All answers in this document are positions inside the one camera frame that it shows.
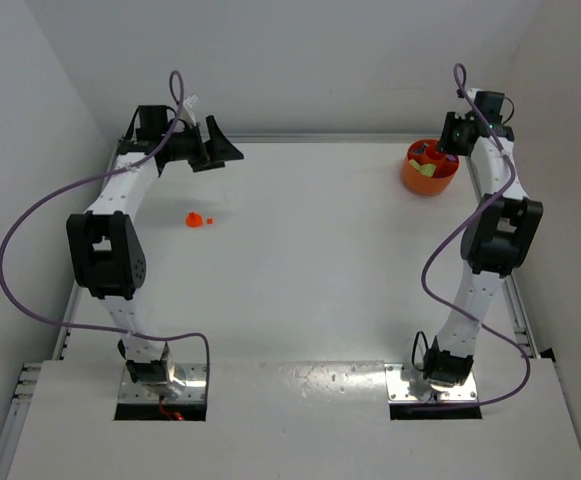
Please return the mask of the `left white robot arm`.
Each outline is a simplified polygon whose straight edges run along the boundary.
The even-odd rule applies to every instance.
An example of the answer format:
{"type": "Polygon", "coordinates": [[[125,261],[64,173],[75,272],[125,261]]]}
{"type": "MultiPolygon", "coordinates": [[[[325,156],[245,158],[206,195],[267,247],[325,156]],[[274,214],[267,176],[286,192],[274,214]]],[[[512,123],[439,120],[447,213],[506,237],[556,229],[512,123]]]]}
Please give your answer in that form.
{"type": "Polygon", "coordinates": [[[117,146],[112,175],[97,200],[66,222],[69,250],[77,284],[98,299],[119,330],[119,351],[133,382],[162,396],[182,384],[167,341],[148,331],[149,303],[140,292],[148,265],[134,219],[151,185],[170,162],[185,161],[192,171],[224,167],[243,159],[214,116],[201,127],[189,108],[183,128],[165,105],[137,108],[117,146]]]}

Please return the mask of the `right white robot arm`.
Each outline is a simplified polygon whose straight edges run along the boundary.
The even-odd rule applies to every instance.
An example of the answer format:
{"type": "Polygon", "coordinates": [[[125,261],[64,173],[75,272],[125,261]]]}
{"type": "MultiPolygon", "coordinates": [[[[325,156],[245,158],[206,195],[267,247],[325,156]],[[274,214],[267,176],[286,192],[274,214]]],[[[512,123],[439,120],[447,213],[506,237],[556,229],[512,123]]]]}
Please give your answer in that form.
{"type": "Polygon", "coordinates": [[[500,92],[470,89],[471,111],[450,112],[437,150],[469,159],[481,198],[461,230],[463,273],[450,314],[426,348],[423,377],[454,387],[471,373],[477,335],[492,297],[524,262],[543,216],[543,204],[524,190],[514,164],[514,133],[504,123],[500,92]]]}

